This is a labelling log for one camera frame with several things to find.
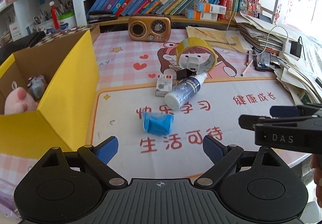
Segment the white cable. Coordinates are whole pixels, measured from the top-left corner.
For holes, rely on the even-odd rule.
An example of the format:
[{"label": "white cable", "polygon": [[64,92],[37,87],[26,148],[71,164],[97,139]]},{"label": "white cable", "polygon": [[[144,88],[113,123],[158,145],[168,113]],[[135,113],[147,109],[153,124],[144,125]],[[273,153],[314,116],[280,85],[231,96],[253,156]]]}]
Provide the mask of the white cable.
[{"label": "white cable", "polygon": [[227,26],[227,30],[226,30],[226,35],[225,35],[226,41],[229,43],[229,45],[230,45],[230,46],[231,46],[235,51],[238,51],[238,52],[243,53],[243,54],[246,54],[246,55],[251,55],[251,56],[259,56],[259,55],[263,54],[263,52],[267,49],[269,36],[270,36],[270,34],[272,33],[272,31],[273,31],[276,27],[281,27],[282,29],[284,29],[284,31],[285,31],[285,32],[286,32],[286,34],[287,34],[286,42],[288,42],[288,41],[289,41],[289,33],[287,32],[287,30],[286,30],[284,27],[282,27],[282,26],[276,25],[276,26],[274,26],[274,27],[269,31],[268,36],[267,36],[267,40],[266,40],[265,48],[264,48],[264,50],[263,50],[263,51],[261,51],[259,54],[250,54],[250,53],[241,52],[241,51],[237,50],[237,49],[236,49],[236,48],[235,48],[235,47],[234,47],[234,46],[233,46],[233,45],[228,41],[228,39],[227,39],[227,33],[228,33],[229,25],[230,25],[230,23],[231,23],[231,20],[232,20],[232,19],[233,19],[233,17],[234,17],[234,14],[235,14],[235,13],[237,13],[237,8],[238,8],[238,3],[236,4],[235,8],[234,8],[234,9],[233,9],[233,11],[232,11],[232,14],[231,14],[231,17],[230,17],[230,20],[229,20],[228,26]]}]

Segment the star print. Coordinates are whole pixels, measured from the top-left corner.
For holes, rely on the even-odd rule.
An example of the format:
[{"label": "star print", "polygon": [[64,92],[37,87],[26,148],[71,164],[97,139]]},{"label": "star print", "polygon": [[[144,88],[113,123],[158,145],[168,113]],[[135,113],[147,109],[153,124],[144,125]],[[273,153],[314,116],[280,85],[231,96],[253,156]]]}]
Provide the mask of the star print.
[{"label": "star print", "polygon": [[121,47],[118,48],[113,48],[112,52],[119,52],[122,51],[123,49]]}]

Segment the bottle label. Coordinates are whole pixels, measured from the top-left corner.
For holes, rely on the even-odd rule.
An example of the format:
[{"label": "bottle label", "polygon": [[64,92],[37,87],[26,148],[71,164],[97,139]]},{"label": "bottle label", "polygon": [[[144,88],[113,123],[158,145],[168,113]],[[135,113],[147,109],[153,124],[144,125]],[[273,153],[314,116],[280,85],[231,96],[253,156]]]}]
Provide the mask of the bottle label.
[{"label": "bottle label", "polygon": [[199,81],[194,77],[189,77],[179,85],[173,87],[173,92],[178,98],[181,106],[193,97],[201,88]]}]

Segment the pink plush pig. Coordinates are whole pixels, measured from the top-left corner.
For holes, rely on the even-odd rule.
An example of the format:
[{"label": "pink plush pig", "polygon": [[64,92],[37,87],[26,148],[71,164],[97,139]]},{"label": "pink plush pig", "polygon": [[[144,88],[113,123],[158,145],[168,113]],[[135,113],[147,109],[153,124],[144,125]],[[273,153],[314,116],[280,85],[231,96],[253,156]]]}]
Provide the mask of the pink plush pig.
[{"label": "pink plush pig", "polygon": [[5,100],[5,115],[34,111],[37,109],[38,103],[34,101],[33,97],[31,97],[24,88],[17,88],[16,82],[13,82],[12,89],[13,91]]}]

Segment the black cable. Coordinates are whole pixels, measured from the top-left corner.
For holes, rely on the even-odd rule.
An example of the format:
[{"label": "black cable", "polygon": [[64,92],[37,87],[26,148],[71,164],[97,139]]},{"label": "black cable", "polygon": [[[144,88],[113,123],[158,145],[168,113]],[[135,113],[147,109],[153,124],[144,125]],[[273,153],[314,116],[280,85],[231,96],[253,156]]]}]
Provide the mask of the black cable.
[{"label": "black cable", "polygon": [[300,42],[300,39],[301,39],[301,43],[302,43],[302,47],[303,47],[304,60],[306,61],[306,58],[305,58],[305,51],[304,51],[304,44],[303,44],[303,41],[302,41],[302,37],[301,37],[301,36],[298,38],[298,42]]}]

